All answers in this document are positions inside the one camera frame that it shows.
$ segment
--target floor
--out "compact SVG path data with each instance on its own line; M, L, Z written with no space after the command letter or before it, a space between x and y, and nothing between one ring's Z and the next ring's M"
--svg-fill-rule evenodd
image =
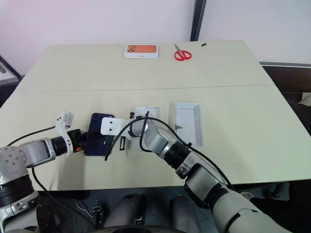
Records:
M262 189L273 189L275 184L270 184L262 187L250 189L255 197L262 198ZM169 227L169 201L176 195L188 197L183 187L157 187L157 188L132 188L132 189L111 189L111 190L91 190L87 198L83 199L89 210L94 206L107 205L110 210L121 200L122 197L128 194L145 194L147 196L147 210L145 225L159 225ZM284 187L280 200L288 199L288 185ZM46 199L47 203L56 207L55 204ZM75 201L72 199L62 199L66 204L78 210ZM81 208L85 208L80 200L77 201ZM201 209L193 204L198 220L200 222L202 232L217 233L213 217L210 210ZM67 209L57 207L55 210L61 213L66 221L61 227L62 233L83 233L92 231L90 226L82 217L77 214L72 214Z

